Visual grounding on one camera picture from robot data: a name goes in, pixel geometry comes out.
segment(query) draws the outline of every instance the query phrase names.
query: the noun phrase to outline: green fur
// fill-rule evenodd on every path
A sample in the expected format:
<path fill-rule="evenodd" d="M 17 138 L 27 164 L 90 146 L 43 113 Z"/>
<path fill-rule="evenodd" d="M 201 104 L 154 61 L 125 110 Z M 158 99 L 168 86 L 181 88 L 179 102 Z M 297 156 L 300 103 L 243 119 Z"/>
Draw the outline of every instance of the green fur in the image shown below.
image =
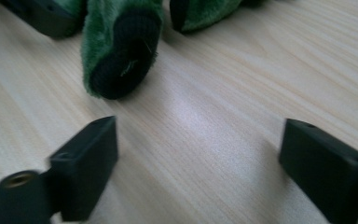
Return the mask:
<path fill-rule="evenodd" d="M 190 0 L 182 31 L 210 26 L 237 9 L 240 3 L 241 0 Z"/>
<path fill-rule="evenodd" d="M 113 27 L 116 19 L 133 8 L 151 9 L 162 20 L 162 0 L 96 0 L 89 1 L 83 29 L 82 63 L 84 85 L 89 94 L 99 97 L 90 87 L 90 75 L 97 63 L 115 50 Z"/>

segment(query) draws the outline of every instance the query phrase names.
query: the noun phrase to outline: black plastic clamp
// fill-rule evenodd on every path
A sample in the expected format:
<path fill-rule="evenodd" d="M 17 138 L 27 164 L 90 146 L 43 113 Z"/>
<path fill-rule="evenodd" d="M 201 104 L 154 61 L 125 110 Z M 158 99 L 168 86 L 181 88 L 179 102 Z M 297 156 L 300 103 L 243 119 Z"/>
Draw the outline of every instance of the black plastic clamp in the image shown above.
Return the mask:
<path fill-rule="evenodd" d="M 288 119 L 279 160 L 328 221 L 357 222 L 357 150 L 311 124 Z"/>
<path fill-rule="evenodd" d="M 0 0 L 0 3 L 50 37 L 68 36 L 78 26 L 78 16 L 71 15 L 53 0 Z"/>
<path fill-rule="evenodd" d="M 0 182 L 0 224 L 89 218 L 117 161 L 116 119 L 97 119 L 49 158 L 39 174 L 22 171 Z"/>

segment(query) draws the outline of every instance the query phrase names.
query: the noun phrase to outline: wood grain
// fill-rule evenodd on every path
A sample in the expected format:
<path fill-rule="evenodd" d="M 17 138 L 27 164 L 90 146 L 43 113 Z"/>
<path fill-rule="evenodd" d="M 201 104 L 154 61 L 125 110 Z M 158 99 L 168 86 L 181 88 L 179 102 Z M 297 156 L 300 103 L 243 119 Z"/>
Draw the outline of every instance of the wood grain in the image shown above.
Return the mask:
<path fill-rule="evenodd" d="M 358 1 L 268 1 L 192 35 L 164 9 L 156 64 L 105 101 L 82 86 L 81 35 L 0 6 L 0 179 L 116 115 L 120 159 L 89 223 L 326 223 L 277 157 L 285 118 L 358 149 Z"/>

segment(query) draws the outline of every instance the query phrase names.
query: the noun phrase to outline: light wood surface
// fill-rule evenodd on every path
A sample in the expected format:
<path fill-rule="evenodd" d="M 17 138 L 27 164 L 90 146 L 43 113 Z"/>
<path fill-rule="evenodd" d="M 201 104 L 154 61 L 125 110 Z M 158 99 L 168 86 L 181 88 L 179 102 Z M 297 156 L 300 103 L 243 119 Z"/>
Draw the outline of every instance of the light wood surface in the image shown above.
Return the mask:
<path fill-rule="evenodd" d="M 156 64 L 105 101 L 82 86 L 81 35 L 52 40 L 0 6 L 0 179 L 116 115 L 89 223 L 326 223 L 277 158 L 285 118 L 358 149 L 358 0 L 268 1 L 192 35 L 164 8 Z"/>

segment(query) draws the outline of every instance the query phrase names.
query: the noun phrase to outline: plush toy leg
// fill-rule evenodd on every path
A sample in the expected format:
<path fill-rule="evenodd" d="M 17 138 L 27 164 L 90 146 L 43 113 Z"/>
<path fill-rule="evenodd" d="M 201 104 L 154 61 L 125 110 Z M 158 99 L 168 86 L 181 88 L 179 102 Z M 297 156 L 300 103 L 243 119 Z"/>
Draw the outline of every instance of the plush toy leg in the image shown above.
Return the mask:
<path fill-rule="evenodd" d="M 242 2 L 256 5 L 264 0 L 171 0 L 173 28 L 186 33 L 199 30 L 221 21 Z"/>
<path fill-rule="evenodd" d="M 117 99 L 144 79 L 157 54 L 161 2 L 89 1 L 81 52 L 89 94 Z"/>

